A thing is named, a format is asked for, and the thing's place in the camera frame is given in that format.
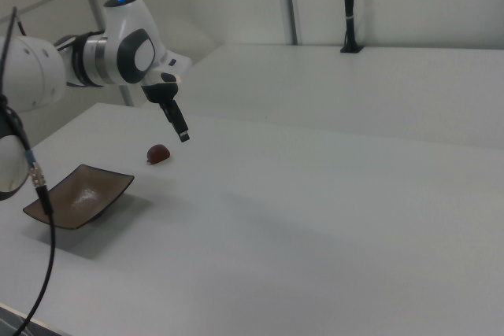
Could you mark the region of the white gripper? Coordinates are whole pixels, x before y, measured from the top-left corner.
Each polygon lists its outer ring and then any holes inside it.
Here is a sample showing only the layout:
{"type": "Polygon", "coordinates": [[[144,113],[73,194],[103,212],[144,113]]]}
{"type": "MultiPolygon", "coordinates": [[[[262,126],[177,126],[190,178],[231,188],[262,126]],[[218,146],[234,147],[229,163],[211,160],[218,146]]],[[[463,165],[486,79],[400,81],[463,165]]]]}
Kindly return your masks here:
{"type": "Polygon", "coordinates": [[[192,60],[170,50],[154,53],[150,65],[150,86],[142,86],[146,99],[158,104],[181,142],[190,139],[188,126],[176,103],[178,83],[189,72],[192,60]]]}

